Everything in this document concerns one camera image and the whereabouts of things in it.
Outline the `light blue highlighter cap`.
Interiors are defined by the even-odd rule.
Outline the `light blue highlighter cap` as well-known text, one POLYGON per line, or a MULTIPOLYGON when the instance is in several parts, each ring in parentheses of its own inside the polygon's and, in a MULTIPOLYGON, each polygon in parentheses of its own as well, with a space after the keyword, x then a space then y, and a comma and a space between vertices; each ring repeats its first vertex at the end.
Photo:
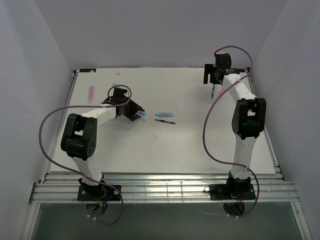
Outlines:
POLYGON ((139 116, 145 116, 147 113, 145 111, 138 111, 139 116))

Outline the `light blue highlighter body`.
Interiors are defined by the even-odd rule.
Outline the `light blue highlighter body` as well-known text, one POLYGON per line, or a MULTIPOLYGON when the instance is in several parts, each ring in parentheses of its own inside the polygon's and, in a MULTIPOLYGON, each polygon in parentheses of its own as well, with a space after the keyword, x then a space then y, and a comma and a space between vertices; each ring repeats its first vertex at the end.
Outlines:
POLYGON ((159 112, 156 113, 155 116, 160 117, 160 118, 172 118, 174 117, 173 112, 159 112))

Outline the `blue gel pen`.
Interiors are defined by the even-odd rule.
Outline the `blue gel pen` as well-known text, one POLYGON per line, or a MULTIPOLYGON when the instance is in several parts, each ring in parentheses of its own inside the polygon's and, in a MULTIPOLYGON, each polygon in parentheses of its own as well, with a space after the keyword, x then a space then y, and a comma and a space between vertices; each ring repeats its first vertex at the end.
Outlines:
POLYGON ((211 99, 213 99, 214 96, 215 96, 215 88, 216 88, 216 86, 215 86, 215 84, 213 84, 212 85, 212 90, 211 90, 211 95, 210 95, 211 99))
POLYGON ((171 125, 176 125, 176 122, 174 121, 169 121, 169 120, 164 120, 164 119, 154 119, 156 122, 160 122, 160 123, 166 123, 166 124, 171 124, 171 125))

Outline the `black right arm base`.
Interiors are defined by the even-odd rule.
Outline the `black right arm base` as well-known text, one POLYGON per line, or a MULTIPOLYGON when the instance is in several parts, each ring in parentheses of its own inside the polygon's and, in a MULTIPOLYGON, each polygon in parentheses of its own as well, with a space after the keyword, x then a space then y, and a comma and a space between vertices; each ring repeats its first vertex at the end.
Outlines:
POLYGON ((211 200, 255 200, 256 193, 251 184, 251 178, 233 178, 229 174, 226 183, 210 184, 204 190, 210 194, 211 200))

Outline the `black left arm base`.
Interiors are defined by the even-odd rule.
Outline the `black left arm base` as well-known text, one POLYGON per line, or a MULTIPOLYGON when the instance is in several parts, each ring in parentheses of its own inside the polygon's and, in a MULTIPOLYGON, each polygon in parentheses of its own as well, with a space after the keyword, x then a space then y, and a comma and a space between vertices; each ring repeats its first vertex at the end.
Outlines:
POLYGON ((93 201, 120 201, 120 194, 112 187, 105 185, 88 185, 80 178, 78 180, 80 186, 78 189, 77 200, 81 202, 93 201))

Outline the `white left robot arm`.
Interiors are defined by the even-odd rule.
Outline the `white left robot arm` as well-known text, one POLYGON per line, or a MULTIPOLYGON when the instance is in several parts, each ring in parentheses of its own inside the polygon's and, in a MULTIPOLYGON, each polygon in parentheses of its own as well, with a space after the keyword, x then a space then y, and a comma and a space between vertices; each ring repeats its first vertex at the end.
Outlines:
POLYGON ((132 91, 127 86, 120 84, 111 90, 113 94, 108 92, 99 106, 82 114, 68 115, 60 142, 61 150, 75 162, 82 174, 80 184, 89 186, 88 193, 95 200, 106 195, 106 187, 100 184, 103 174, 93 159, 98 128, 120 116, 133 122, 140 118, 138 112, 144 110, 131 99, 132 91))

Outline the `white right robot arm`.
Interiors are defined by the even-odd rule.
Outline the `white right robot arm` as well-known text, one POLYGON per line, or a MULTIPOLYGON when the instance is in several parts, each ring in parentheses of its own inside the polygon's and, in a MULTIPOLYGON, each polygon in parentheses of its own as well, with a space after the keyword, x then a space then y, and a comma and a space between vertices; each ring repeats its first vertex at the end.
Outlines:
POLYGON ((215 52, 215 65, 206 64, 204 67, 203 83, 219 84, 225 88, 213 102, 205 118, 202 142, 208 156, 220 164, 230 165, 226 182, 226 194, 237 199, 251 184, 250 170, 253 148, 260 133, 265 128, 267 103, 264 98, 255 96, 242 82, 240 72, 232 68, 231 56, 228 53, 215 52), (229 93, 235 102, 231 128, 235 134, 235 152, 233 162, 221 161, 213 157, 206 146, 206 126, 213 107, 223 94, 229 93))

